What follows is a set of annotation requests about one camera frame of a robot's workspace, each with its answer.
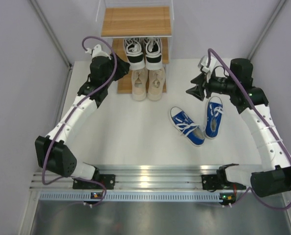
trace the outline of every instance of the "light purple wall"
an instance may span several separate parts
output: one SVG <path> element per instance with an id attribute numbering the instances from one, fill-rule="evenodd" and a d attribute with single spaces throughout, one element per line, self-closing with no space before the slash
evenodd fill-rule
<path id="1" fill-rule="evenodd" d="M 27 0 L 0 0 L 0 235 L 17 234 L 67 68 Z"/>
<path id="2" fill-rule="evenodd" d="M 85 36 L 99 33 L 100 26 L 95 22 L 99 0 L 38 0 L 38 2 L 68 58 L 72 62 L 88 60 L 88 56 L 81 50 L 81 40 Z M 173 2 L 175 13 L 173 58 L 201 58 L 209 47 L 214 48 L 222 57 L 233 58 L 248 54 L 277 0 L 173 0 Z"/>
<path id="3" fill-rule="evenodd" d="M 254 83 L 264 89 L 273 120 L 291 153 L 291 0 L 252 61 Z"/>

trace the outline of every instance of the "black mounting bracket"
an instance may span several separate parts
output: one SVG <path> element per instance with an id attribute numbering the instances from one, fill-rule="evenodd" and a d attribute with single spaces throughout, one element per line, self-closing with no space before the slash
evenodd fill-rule
<path id="1" fill-rule="evenodd" d="M 103 184 L 106 189 L 112 190 L 114 189 L 114 186 L 115 186 L 116 176 L 112 174 L 100 174 L 96 181 Z M 102 187 L 99 185 L 86 182 L 86 181 L 81 181 L 79 179 L 73 180 L 72 188 L 73 189 L 102 189 Z"/>
<path id="2" fill-rule="evenodd" d="M 214 192 L 216 190 L 226 189 L 233 190 L 233 184 L 235 184 L 237 190 L 244 190 L 246 187 L 238 183 L 230 183 L 229 186 L 222 185 L 218 178 L 218 175 L 202 175 L 203 190 Z"/>

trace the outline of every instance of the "beige sneaker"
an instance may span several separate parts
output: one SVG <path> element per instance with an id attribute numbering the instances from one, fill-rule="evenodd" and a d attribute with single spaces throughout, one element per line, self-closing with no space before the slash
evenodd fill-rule
<path id="1" fill-rule="evenodd" d="M 159 70 L 150 70 L 149 74 L 150 84 L 148 98 L 152 101 L 161 99 L 163 93 L 163 86 L 166 80 L 166 73 L 164 67 Z"/>
<path id="2" fill-rule="evenodd" d="M 132 98 L 136 101 L 142 101 L 146 97 L 146 82 L 149 71 L 146 68 L 132 71 Z"/>

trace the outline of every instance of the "wooden shoe rack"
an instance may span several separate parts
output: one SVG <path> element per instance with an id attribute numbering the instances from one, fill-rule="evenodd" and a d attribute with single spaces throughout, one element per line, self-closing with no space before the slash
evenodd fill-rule
<path id="1" fill-rule="evenodd" d="M 127 61 L 123 48 L 125 37 L 160 37 L 163 65 L 166 69 L 170 60 L 172 36 L 170 8 L 169 6 L 106 8 L 101 36 L 113 38 L 112 47 L 124 61 Z M 132 71 L 118 81 L 118 94 L 132 93 L 131 75 Z"/>

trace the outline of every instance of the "metal frame pole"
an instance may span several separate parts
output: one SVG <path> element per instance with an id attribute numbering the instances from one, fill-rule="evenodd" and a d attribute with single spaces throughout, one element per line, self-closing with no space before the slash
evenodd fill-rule
<path id="1" fill-rule="evenodd" d="M 42 9 L 40 8 L 38 2 L 36 0 L 28 0 L 28 2 L 31 4 L 32 9 L 35 11 L 36 15 L 38 16 L 38 18 L 40 19 L 45 31 L 47 32 L 47 34 L 49 35 L 52 43 L 54 44 L 55 48 L 57 49 L 59 55 L 61 56 L 62 60 L 64 61 L 64 63 L 66 64 L 66 66 L 70 69 L 72 64 L 71 62 L 68 60 L 60 42 L 58 41 L 53 29 L 51 28 L 50 24 L 48 23 Z"/>
<path id="2" fill-rule="evenodd" d="M 283 9 L 284 5 L 288 2 L 288 0 L 280 0 L 275 9 L 273 10 L 271 16 L 269 17 L 269 19 L 267 20 L 267 23 L 265 24 L 263 30 L 261 31 L 261 33 L 259 34 L 258 38 L 256 39 L 253 47 L 251 48 L 248 56 L 246 57 L 249 60 L 252 60 L 253 56 L 256 54 L 259 46 L 261 45 L 261 43 L 263 42 L 263 40 L 265 39 L 267 33 L 269 32 L 269 30 L 271 29 L 271 27 L 273 26 L 273 24 L 275 23 L 276 18 L 279 16 L 281 10 Z"/>

